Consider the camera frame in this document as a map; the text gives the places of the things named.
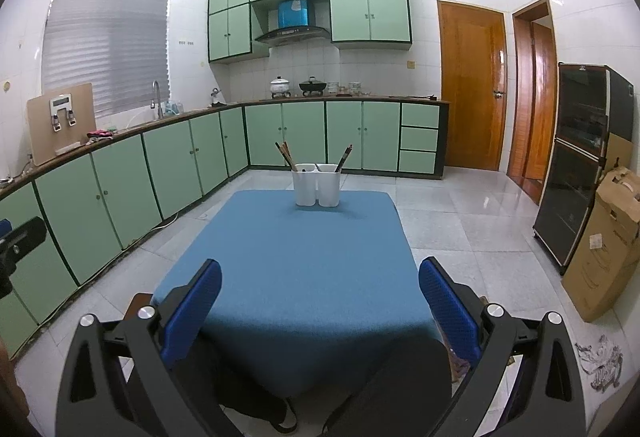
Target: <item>window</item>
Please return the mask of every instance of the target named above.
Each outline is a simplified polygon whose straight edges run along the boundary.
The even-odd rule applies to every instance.
[[[168,0],[51,0],[42,89],[91,83],[96,117],[169,99]]]

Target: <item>cardboard box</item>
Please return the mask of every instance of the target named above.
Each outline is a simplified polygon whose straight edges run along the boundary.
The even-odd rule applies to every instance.
[[[640,259],[640,178],[625,167],[610,171],[562,286],[586,322],[609,310]]]

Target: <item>pot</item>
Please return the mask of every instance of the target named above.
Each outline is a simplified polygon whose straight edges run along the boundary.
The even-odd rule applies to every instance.
[[[289,92],[289,81],[283,80],[280,76],[271,81],[271,94],[284,94]]]

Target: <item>blue table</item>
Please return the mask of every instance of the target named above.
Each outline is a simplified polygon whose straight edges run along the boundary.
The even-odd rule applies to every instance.
[[[398,336],[440,340],[387,194],[342,192],[337,208],[304,208],[293,191],[237,192],[154,300],[207,258],[222,267],[222,291],[202,330],[279,397],[323,380],[356,385]]]

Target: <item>black appliance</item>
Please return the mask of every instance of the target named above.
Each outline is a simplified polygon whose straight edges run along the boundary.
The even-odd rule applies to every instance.
[[[564,274],[591,214],[605,167],[628,160],[610,136],[631,142],[634,87],[606,65],[559,64],[558,117],[551,162],[533,225]]]

